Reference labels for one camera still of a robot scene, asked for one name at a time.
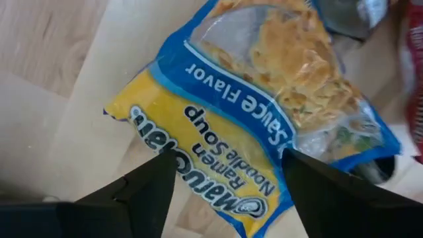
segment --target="maruchan logo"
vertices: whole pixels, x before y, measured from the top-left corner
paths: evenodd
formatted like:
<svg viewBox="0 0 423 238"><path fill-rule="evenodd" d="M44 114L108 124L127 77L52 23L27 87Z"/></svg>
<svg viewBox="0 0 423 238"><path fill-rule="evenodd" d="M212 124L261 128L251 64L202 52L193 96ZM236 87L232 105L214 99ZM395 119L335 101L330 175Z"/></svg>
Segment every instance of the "maruchan logo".
<svg viewBox="0 0 423 238"><path fill-rule="evenodd" d="M250 216L254 219L262 218L267 214L268 205L260 197L239 198L225 184L210 178L210 175L196 169L191 156L178 148L178 142L169 136L169 133L156 126L142 112L138 106L133 106L130 119L137 128L141 139L154 151L162 153L167 149L176 151L176 170L182 179L189 185L195 194L200 195L211 207L222 212L231 212Z"/></svg>

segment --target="red object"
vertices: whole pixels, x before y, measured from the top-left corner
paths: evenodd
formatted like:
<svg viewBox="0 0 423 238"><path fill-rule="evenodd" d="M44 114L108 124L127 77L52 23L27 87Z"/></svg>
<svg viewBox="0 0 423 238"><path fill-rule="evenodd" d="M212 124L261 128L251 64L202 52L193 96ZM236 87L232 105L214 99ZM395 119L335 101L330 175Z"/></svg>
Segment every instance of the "red object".
<svg viewBox="0 0 423 238"><path fill-rule="evenodd" d="M416 81L413 92L406 108L406 118L412 138L423 152L423 1L414 0L407 9L408 30L406 43L412 56ZM423 156L416 156L417 161L423 163Z"/></svg>

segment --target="wooden floor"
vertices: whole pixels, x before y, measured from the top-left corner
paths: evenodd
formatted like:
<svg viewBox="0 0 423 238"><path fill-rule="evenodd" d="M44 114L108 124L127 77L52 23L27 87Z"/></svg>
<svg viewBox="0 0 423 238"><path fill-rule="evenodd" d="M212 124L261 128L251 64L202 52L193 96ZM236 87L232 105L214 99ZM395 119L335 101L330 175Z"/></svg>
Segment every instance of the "wooden floor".
<svg viewBox="0 0 423 238"><path fill-rule="evenodd" d="M76 200L154 156L131 126L102 108L204 1L0 0L0 189ZM342 55L349 78L403 141L400 169L385 187L423 200L414 182L423 173L398 116L396 33L384 24L365 46ZM235 236L176 178L163 237ZM267 237L306 234L290 210Z"/></svg>

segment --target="black object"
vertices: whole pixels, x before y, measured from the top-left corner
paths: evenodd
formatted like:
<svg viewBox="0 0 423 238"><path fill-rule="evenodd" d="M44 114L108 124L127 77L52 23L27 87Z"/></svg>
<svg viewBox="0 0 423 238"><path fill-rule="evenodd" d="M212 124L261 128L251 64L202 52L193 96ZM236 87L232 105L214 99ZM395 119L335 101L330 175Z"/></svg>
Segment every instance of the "black object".
<svg viewBox="0 0 423 238"><path fill-rule="evenodd" d="M396 160L395 156L375 159L355 166L350 172L372 184L383 184L394 175Z"/></svg>
<svg viewBox="0 0 423 238"><path fill-rule="evenodd" d="M2 204L0 237L160 237L175 175L168 151L76 203Z"/></svg>
<svg viewBox="0 0 423 238"><path fill-rule="evenodd" d="M423 204L285 149L282 168L310 238L423 237Z"/></svg>

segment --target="plastic package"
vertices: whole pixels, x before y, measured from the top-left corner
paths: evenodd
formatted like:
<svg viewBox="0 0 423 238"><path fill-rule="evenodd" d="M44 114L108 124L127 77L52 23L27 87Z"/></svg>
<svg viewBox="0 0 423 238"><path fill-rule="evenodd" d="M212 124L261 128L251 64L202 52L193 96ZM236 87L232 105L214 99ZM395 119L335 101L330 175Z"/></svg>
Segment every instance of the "plastic package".
<svg viewBox="0 0 423 238"><path fill-rule="evenodd" d="M157 153L175 149L179 175L241 237L293 205L285 148L344 171L400 149L297 0L209 0L105 113Z"/></svg>
<svg viewBox="0 0 423 238"><path fill-rule="evenodd" d="M423 152L423 1L410 1L402 23L400 39L401 70L404 90L410 95L406 118L411 136ZM415 157L423 163L423 156Z"/></svg>

